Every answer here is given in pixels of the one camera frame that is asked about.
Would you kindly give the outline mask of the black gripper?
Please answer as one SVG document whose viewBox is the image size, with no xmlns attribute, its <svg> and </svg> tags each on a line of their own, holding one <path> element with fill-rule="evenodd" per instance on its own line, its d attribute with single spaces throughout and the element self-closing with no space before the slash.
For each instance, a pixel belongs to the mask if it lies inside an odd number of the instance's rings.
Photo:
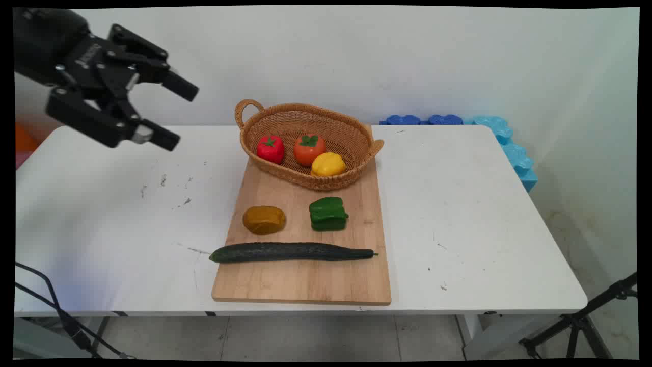
<svg viewBox="0 0 652 367">
<path fill-rule="evenodd" d="M 19 74 L 52 86 L 46 114 L 109 148 L 123 140 L 151 143 L 173 151 L 181 137 L 135 114 L 116 117 L 96 109 L 101 104 L 129 105 L 129 87 L 160 84 L 193 101 L 198 86 L 168 63 L 168 52 L 119 24 L 107 37 L 95 35 L 84 17 L 69 9 L 14 10 L 14 65 Z"/>
</svg>

